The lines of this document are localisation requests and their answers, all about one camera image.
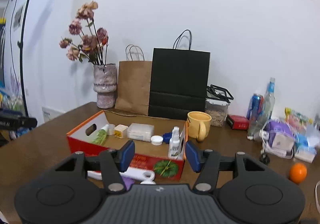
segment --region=brown paper bag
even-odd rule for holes
[[[118,98],[115,108],[124,111],[130,111],[138,114],[148,115],[150,80],[151,80],[151,61],[145,61],[140,47],[129,45],[131,61],[119,62],[118,77]],[[143,61],[134,61],[131,49],[139,48],[142,52]]]

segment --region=pink vase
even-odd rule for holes
[[[117,71],[114,63],[93,66],[93,90],[97,93],[97,106],[101,109],[115,105]]]

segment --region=spray bottle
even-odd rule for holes
[[[168,157],[177,159],[180,150],[179,127],[175,126],[172,130],[172,136],[169,142]]]

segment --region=red box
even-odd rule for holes
[[[130,125],[134,122],[153,124],[155,126],[154,135],[161,134],[162,131],[163,133],[169,132],[172,130],[173,125],[177,122],[180,123],[180,132],[182,131],[180,134],[180,139],[182,140],[182,152],[178,159],[169,159],[164,156],[157,156],[159,154],[167,154],[168,145],[165,143],[156,147],[149,142],[133,140],[135,142],[136,151],[138,150],[143,153],[135,153],[135,156],[130,163],[130,167],[154,171],[156,177],[180,180],[185,162],[184,146],[185,142],[188,140],[188,128],[186,127],[186,122],[181,120],[176,121],[164,118],[153,118],[144,115],[126,115],[123,113],[120,114],[109,111],[100,111],[67,133],[71,153],[84,151],[86,156],[94,156],[108,148],[120,149],[128,140],[131,139],[119,139],[114,136],[110,136],[108,138],[110,142],[104,146],[92,144],[90,143],[90,140],[93,136],[96,136],[96,131],[108,123],[113,123],[115,125],[120,123]],[[86,130],[94,124],[96,125],[96,130],[87,136]],[[162,149],[162,152],[157,153],[157,150],[155,149]]]
[[[249,128],[249,120],[243,116],[228,115],[227,123],[232,129],[247,130]]]

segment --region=yellow mug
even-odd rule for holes
[[[196,138],[202,142],[210,130],[210,121],[212,117],[201,111],[191,111],[188,113],[188,136]]]

